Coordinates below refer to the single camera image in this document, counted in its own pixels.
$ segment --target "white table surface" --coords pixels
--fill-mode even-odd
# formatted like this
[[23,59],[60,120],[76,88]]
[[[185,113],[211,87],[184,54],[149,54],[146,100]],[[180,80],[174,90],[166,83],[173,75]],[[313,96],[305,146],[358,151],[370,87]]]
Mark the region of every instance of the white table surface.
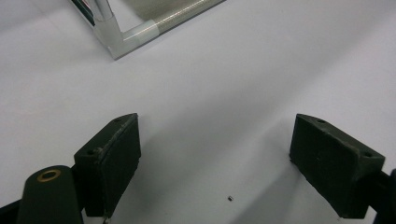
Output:
[[133,112],[143,156],[112,223],[372,223],[290,163],[297,113],[396,167],[392,0],[228,0],[117,61],[66,0],[0,1],[0,69],[0,206]]

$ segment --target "white plastic corner connector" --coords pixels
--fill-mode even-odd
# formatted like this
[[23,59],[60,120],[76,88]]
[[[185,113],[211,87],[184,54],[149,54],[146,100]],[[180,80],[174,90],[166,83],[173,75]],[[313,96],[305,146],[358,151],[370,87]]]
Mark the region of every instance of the white plastic corner connector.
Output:
[[137,49],[160,34],[154,21],[145,21],[124,33],[120,30],[114,15],[106,21],[94,19],[94,22],[93,32],[114,59]]

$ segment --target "screw hole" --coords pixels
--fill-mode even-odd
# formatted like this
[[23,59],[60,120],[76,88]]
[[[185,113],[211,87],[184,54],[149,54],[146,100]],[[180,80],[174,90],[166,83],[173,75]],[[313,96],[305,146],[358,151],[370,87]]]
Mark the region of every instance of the screw hole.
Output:
[[370,158],[370,157],[373,157],[373,154],[371,154],[370,152],[364,152],[363,156]]

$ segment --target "brass insert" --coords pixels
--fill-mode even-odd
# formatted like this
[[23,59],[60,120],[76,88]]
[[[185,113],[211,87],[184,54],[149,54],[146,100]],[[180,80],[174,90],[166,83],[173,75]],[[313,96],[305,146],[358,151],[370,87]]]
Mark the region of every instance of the brass insert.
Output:
[[37,177],[37,181],[41,182],[41,183],[48,182],[48,181],[51,181],[53,179],[56,179],[59,175],[61,175],[61,171],[60,170],[48,170],[46,172],[41,173]]

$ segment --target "mounting hole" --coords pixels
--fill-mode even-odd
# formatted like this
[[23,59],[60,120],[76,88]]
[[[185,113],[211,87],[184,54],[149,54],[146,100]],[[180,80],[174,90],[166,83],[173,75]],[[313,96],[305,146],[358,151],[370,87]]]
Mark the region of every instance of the mounting hole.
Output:
[[37,181],[44,183],[56,179],[61,174],[60,170],[48,170],[37,177]]
[[370,158],[370,157],[373,157],[373,154],[371,154],[370,152],[364,152],[363,156],[367,157],[367,158]]

